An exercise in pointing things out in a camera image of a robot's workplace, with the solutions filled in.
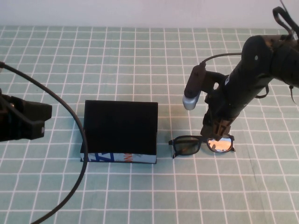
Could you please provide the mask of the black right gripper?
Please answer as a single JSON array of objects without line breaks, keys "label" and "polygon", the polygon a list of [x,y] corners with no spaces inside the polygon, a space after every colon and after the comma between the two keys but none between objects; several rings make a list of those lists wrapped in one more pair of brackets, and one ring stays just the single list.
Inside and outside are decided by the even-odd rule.
[{"label": "black right gripper", "polygon": [[209,93],[205,102],[208,103],[208,110],[204,115],[200,134],[205,138],[220,140],[229,133],[232,123],[244,109],[245,103],[236,93],[230,94],[223,87]]}]

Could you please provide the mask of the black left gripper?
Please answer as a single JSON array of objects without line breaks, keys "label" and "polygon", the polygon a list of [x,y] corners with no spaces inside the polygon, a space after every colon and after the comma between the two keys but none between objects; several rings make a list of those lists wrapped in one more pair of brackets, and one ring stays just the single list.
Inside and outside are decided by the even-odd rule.
[{"label": "black left gripper", "polygon": [[44,137],[45,121],[52,117],[52,105],[27,101],[24,115],[32,120],[29,133],[24,117],[9,102],[10,97],[0,91],[0,141],[34,140]]}]

